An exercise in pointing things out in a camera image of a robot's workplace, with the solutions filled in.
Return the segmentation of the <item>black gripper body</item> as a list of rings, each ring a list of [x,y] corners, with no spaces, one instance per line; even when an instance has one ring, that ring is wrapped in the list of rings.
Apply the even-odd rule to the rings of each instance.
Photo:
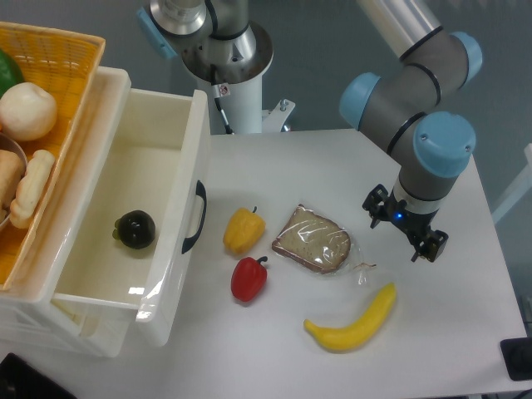
[[[440,201],[423,201],[409,195],[401,186],[395,184],[388,193],[383,185],[377,185],[366,197],[362,207],[370,217],[380,216],[380,222],[393,224],[406,236],[414,248],[422,246],[424,259],[435,262],[443,252],[448,234],[433,230],[431,222],[436,216]]]

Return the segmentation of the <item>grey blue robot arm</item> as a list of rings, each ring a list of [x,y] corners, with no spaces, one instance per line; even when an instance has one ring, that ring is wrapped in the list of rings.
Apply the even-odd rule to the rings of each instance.
[[[447,32],[423,1],[361,1],[382,38],[401,63],[393,77],[366,72],[339,102],[342,118],[400,166],[391,190],[377,185],[362,207],[372,226],[389,222],[414,248],[414,259],[436,261],[447,233],[431,222],[476,146],[462,116],[437,111],[482,67],[480,44],[465,32]]]

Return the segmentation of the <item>robot base column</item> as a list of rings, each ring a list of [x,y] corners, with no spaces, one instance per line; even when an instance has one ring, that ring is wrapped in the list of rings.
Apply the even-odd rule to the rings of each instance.
[[[263,76],[273,60],[269,34],[246,1],[151,1],[136,13],[146,40],[166,59],[179,57],[208,96],[214,135],[288,131],[295,105],[263,107]]]

